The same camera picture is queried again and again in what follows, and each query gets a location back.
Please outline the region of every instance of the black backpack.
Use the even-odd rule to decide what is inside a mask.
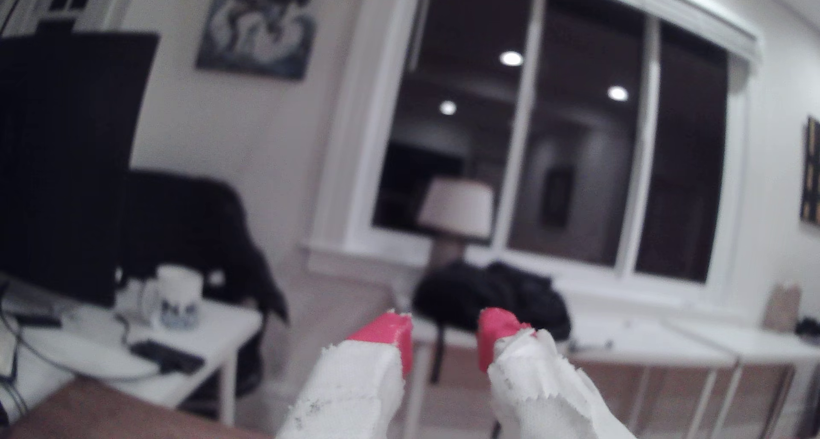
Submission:
[[[549,277],[500,262],[482,269],[456,261],[422,278],[413,298],[413,310],[436,321],[439,328],[431,381],[436,383],[439,379],[444,328],[476,331],[478,316],[484,308],[507,309],[519,321],[547,330],[556,341],[569,339],[567,306],[552,285]]]

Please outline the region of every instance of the white lamp shade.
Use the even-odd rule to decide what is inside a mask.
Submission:
[[[430,183],[418,225],[485,239],[493,225],[493,190],[480,181],[438,176]]]

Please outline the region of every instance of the white desk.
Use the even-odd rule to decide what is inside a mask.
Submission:
[[[737,360],[737,365],[732,373],[732,380],[729,382],[726,391],[726,397],[712,429],[711,439],[718,439],[721,436],[723,423],[726,422],[726,416],[732,407],[737,387],[741,382],[744,365],[772,364],[788,366],[780,390],[777,393],[775,405],[764,427],[763,437],[768,437],[774,429],[783,408],[785,397],[791,388],[791,381],[794,377],[794,364],[804,361],[820,362],[820,349],[803,343],[795,335],[774,333],[757,328],[741,328],[715,323],[705,324],[687,320],[670,320],[666,321],[666,325],[680,331],[683,335],[725,350]]]
[[[111,314],[103,310],[95,312]],[[151,338],[203,357],[205,365],[200,370],[190,376],[170,373],[141,381],[110,381],[108,385],[144,401],[175,408],[220,369],[219,417],[221,423],[232,425],[237,352],[261,328],[261,315],[250,309],[208,300],[202,303],[200,313],[199,326],[191,331],[134,325],[129,333],[130,342]],[[114,320],[105,322],[106,325],[109,323],[118,325]],[[24,330],[23,337],[46,357],[105,378],[132,378],[157,370],[156,364],[132,356],[121,345],[100,344],[70,331],[29,328]],[[72,378],[70,373],[54,368],[23,346],[20,347],[16,386],[30,408]],[[3,405],[14,405],[6,392],[0,391],[0,400]],[[13,408],[7,410],[14,419],[17,417]]]
[[[414,359],[407,397],[404,439],[415,439],[421,417],[424,392],[430,377],[433,349],[437,339],[436,324],[413,318]],[[627,426],[635,429],[650,381],[651,367],[708,369],[700,401],[686,434],[692,439],[698,432],[719,369],[734,367],[735,358],[697,340],[666,328],[659,321],[624,319],[603,315],[577,315],[572,319],[572,339],[577,351],[568,355],[573,362],[624,363],[644,368]],[[469,331],[445,330],[445,345],[472,350],[476,337]]]

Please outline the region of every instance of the desk leg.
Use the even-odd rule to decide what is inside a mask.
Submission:
[[[729,409],[732,407],[732,402],[735,400],[735,393],[737,387],[741,384],[741,375],[743,375],[743,366],[738,365],[732,374],[732,381],[729,381],[729,388],[726,389],[726,397],[723,399],[720,413],[715,421],[715,426],[712,428],[712,436],[710,439],[720,439],[721,431],[723,430],[723,423],[726,422],[726,417],[729,415]]]
[[[644,367],[641,373],[641,381],[638,381],[638,392],[635,394],[635,402],[632,403],[632,411],[629,414],[629,421],[627,427],[636,434],[638,427],[638,420],[641,419],[641,410],[644,408],[644,400],[646,399],[646,390],[650,387],[650,368]]]
[[[219,421],[233,426],[236,416],[236,354],[219,369]]]
[[[700,392],[700,400],[698,406],[694,409],[694,416],[692,423],[689,424],[689,433],[686,434],[686,439],[694,439],[700,429],[700,422],[703,421],[703,415],[706,413],[706,406],[709,405],[709,398],[712,397],[712,390],[715,387],[715,381],[718,380],[718,370],[712,369],[709,375],[706,376],[706,382],[703,383],[703,390]]]
[[[422,415],[422,403],[430,370],[433,366],[433,345],[416,343],[413,356],[413,372],[410,374],[410,392],[407,396],[407,414],[404,418],[404,439],[418,437],[418,423]]]
[[[768,439],[772,436],[772,434],[774,434],[774,428],[777,426],[777,421],[780,420],[780,414],[783,412],[785,398],[789,396],[789,391],[791,390],[791,382],[794,381],[794,372],[795,368],[793,364],[790,364],[785,368],[783,380],[780,383],[780,389],[777,390],[777,398],[774,400],[772,411],[769,413],[769,418],[766,421],[766,427],[764,427],[764,434],[761,436],[763,439]]]

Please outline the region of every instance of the electrical cord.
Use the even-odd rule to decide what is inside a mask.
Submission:
[[[117,321],[122,324],[122,337],[120,338],[120,343],[127,348],[128,334],[131,332],[131,322],[119,313],[114,314],[114,319],[117,319]]]
[[[8,287],[9,287],[9,282],[6,281],[3,284],[3,287],[0,288],[0,321],[3,321],[3,325],[6,327],[7,330],[9,330],[12,333],[12,335],[14,335],[17,338],[17,341],[21,345],[23,345],[27,350],[31,351],[32,354],[37,356],[38,359],[48,363],[49,365],[51,365],[51,366],[53,366],[57,369],[64,370],[64,371],[69,372],[69,373],[73,373],[74,375],[77,375],[77,376],[80,376],[80,377],[92,378],[92,379],[97,380],[97,381],[110,381],[110,382],[143,381],[143,380],[147,380],[149,378],[154,378],[154,377],[157,377],[157,376],[161,375],[159,369],[157,369],[155,372],[151,372],[151,373],[148,373],[148,374],[145,374],[145,375],[138,375],[136,377],[104,377],[104,376],[100,376],[100,375],[95,375],[93,373],[82,372],[80,370],[73,369],[71,367],[68,367],[67,365],[64,365],[62,363],[59,363],[59,362],[56,362],[54,360],[51,360],[51,359],[47,358],[45,355],[43,355],[43,353],[38,351],[28,341],[26,341],[25,338],[23,338],[23,335],[22,335],[23,332],[22,331],[15,331],[14,328],[12,328],[12,325],[8,323],[8,319],[6,319],[5,313],[3,313],[3,298],[6,296],[6,291],[8,290]]]
[[[6,384],[6,389],[9,392],[12,392],[17,397],[17,399],[20,401],[20,405],[23,406],[23,410],[26,413],[28,413],[29,412],[29,405],[26,404],[26,399],[23,398],[22,394],[20,394],[20,390],[17,389],[17,386],[14,386],[14,383],[12,383],[11,381],[5,381],[4,383]]]
[[[21,417],[28,413],[29,406],[26,404],[26,401],[23,400],[23,396],[20,392],[17,391],[17,388],[12,386],[12,384],[8,381],[3,381],[3,390],[8,393],[9,397],[12,398],[14,407],[17,409],[17,413],[19,413]]]

